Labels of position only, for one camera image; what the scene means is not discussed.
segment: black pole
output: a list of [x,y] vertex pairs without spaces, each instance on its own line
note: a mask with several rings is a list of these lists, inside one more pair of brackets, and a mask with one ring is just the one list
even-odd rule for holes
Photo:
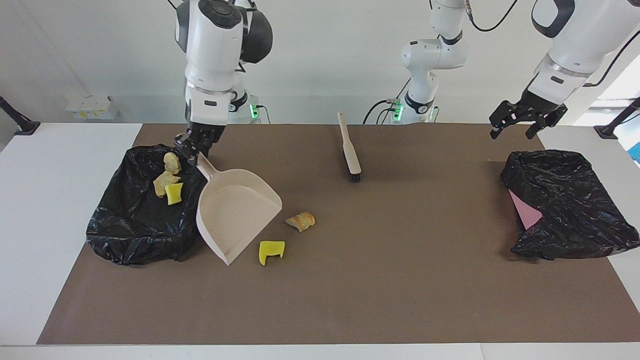
[[631,114],[635,113],[638,108],[640,108],[640,97],[636,98],[626,109],[622,110],[622,112],[615,118],[609,125],[605,126],[594,126],[593,128],[596,130],[596,133],[600,135],[603,139],[615,139],[618,137],[613,135],[613,131],[616,127],[622,124],[623,121],[627,120]]
[[20,127],[20,130],[15,132],[16,135],[31,135],[36,131],[38,126],[40,126],[39,121],[31,121],[31,119],[19,113],[18,110],[9,105],[9,103],[5,101],[4,97],[1,96],[0,109],[4,110],[4,112]]

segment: blue object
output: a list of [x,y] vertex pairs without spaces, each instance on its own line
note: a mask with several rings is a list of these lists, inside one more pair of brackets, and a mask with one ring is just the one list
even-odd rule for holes
[[633,160],[636,160],[640,163],[640,142],[635,144],[631,149],[629,149],[629,155]]

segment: dustpan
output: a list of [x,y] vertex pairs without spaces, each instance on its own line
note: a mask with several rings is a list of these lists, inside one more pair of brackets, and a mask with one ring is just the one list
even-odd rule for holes
[[282,200],[248,170],[218,171],[202,154],[198,154],[198,169],[207,178],[196,212],[198,230],[211,250],[230,265],[282,210]]

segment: white table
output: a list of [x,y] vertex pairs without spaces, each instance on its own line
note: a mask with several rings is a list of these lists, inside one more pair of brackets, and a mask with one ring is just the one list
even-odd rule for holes
[[[640,343],[264,346],[35,346],[84,243],[90,214],[140,124],[42,124],[0,152],[0,359],[637,359]],[[583,153],[640,228],[640,168],[590,127],[540,133],[547,149]],[[44,239],[42,243],[31,243]],[[640,250],[609,258],[640,309]]]

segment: yellow sponge piece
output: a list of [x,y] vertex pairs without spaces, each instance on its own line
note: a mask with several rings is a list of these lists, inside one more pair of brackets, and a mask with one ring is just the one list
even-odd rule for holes
[[182,183],[167,185],[164,187],[166,191],[166,200],[169,205],[177,204],[182,201],[180,192],[182,192]]
[[284,241],[260,241],[260,264],[267,265],[267,256],[284,255]]

